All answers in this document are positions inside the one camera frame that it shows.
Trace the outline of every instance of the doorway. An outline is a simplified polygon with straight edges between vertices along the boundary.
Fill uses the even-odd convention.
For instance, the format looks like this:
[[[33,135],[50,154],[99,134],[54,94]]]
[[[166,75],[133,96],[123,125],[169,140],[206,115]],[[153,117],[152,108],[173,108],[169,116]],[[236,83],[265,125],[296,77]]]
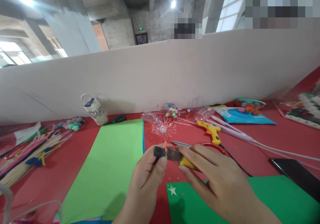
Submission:
[[[147,44],[148,43],[148,34],[147,33],[136,34],[136,42],[137,42],[137,45]]]

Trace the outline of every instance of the yellow knife handle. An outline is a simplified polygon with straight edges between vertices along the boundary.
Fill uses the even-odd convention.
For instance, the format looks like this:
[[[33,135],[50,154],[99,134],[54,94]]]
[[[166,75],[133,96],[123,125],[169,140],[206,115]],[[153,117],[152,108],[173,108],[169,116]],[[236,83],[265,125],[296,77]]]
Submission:
[[[201,172],[195,165],[193,165],[187,158],[183,157],[182,160],[180,161],[181,166],[187,166],[193,170]]]
[[[220,127],[213,127],[211,124],[203,122],[203,121],[197,121],[197,124],[201,127],[204,127],[207,129],[207,133],[211,134],[212,136],[212,143],[215,145],[220,145],[221,141],[218,136],[218,132],[221,131]]]

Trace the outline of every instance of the left hand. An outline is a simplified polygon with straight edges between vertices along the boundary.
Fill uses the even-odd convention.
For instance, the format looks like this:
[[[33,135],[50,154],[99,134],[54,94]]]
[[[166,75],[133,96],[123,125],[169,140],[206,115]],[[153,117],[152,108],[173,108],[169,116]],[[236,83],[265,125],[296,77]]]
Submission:
[[[157,201],[157,191],[167,170],[167,159],[153,155],[150,147],[137,162],[130,181],[125,204],[113,224],[148,224],[152,218]]]

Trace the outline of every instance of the blue package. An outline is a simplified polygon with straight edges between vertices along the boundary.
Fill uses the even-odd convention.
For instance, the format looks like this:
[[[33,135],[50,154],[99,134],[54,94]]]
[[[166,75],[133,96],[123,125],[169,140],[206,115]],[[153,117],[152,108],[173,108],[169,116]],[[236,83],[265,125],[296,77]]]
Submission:
[[[260,114],[253,116],[251,113],[241,113],[239,107],[217,107],[214,110],[221,115],[227,123],[276,125],[275,122]]]

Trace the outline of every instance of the white partition wall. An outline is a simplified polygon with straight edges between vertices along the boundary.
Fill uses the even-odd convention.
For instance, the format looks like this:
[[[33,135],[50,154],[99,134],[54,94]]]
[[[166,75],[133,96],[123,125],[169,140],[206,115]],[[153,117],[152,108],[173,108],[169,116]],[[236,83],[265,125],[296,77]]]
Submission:
[[[0,69],[0,121],[88,116],[83,93],[108,114],[185,108],[195,95],[205,104],[278,98],[320,65],[319,50],[319,30],[240,29],[8,67]]]

